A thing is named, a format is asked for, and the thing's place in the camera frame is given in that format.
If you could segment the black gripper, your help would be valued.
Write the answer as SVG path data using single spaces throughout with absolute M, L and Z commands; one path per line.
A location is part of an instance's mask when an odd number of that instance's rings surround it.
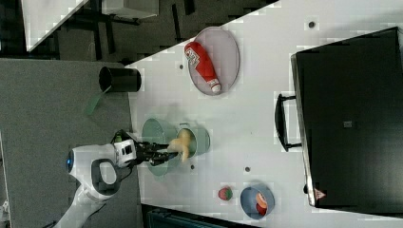
M 168 162 L 178 156 L 178 152 L 157 153 L 157 150 L 167 149 L 169 144 L 161 144 L 154 142 L 136 142 L 136 165 L 142 162 L 149 162 L 152 166 L 157 166 Z

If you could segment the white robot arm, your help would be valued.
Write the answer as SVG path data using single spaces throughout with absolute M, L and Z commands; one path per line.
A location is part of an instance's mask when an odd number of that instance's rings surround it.
M 67 172 L 80 186 L 74 200 L 54 228 L 82 228 L 87 219 L 119 191 L 121 170 L 142 162 L 156 166 L 176 158 L 178 152 L 163 152 L 167 144 L 135 142 L 132 139 L 104 145 L 79 146 L 68 152 Z

